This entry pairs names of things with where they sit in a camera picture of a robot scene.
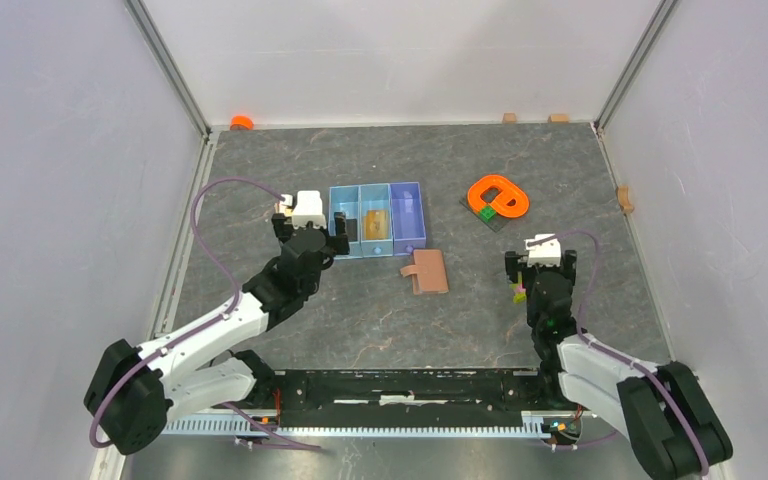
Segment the brown leather card holder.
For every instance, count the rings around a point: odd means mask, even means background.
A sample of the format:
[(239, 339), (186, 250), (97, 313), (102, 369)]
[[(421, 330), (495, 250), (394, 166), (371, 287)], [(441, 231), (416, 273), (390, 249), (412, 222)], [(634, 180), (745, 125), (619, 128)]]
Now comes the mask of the brown leather card holder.
[(414, 295), (444, 294), (449, 292), (443, 252), (439, 249), (417, 249), (411, 264), (400, 269), (404, 278), (410, 278)]

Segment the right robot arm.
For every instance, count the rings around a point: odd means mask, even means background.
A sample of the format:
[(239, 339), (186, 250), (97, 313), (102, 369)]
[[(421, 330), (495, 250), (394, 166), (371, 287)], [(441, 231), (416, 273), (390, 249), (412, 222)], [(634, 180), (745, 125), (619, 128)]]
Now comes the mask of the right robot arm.
[(540, 400), (551, 408), (572, 402), (601, 417), (629, 441), (652, 479), (703, 476), (731, 459), (731, 438), (687, 365), (631, 357), (579, 324), (572, 313), (576, 263), (576, 251), (557, 242), (504, 255), (540, 358)]

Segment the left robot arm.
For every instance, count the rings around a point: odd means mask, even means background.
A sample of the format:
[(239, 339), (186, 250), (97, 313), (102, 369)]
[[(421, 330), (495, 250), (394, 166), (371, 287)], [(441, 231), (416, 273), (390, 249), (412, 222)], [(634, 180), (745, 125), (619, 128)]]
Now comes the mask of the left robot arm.
[(283, 229), (279, 255), (235, 286), (230, 299), (186, 326), (139, 345), (119, 339), (107, 346), (83, 400), (92, 416), (91, 445), (130, 455), (168, 423), (199, 410), (241, 400), (250, 407), (266, 405), (274, 381), (260, 367), (239, 357), (207, 363), (277, 327), (318, 292), (322, 272), (349, 251), (345, 215), (334, 214), (333, 223)]

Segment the black credit card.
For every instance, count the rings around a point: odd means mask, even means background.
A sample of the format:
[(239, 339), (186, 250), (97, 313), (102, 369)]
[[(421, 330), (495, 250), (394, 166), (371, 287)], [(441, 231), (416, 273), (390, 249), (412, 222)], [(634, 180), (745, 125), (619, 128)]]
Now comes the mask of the black credit card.
[(346, 235), (349, 242), (358, 242), (359, 226), (358, 220), (355, 218), (347, 218), (345, 220)]

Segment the gold striped credit card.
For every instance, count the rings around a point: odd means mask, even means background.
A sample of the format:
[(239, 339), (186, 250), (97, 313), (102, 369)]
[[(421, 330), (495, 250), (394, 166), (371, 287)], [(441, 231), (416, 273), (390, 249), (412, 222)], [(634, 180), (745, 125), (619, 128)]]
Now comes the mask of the gold striped credit card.
[(389, 212), (386, 209), (371, 209), (364, 216), (363, 239), (365, 241), (387, 240), (390, 237)]

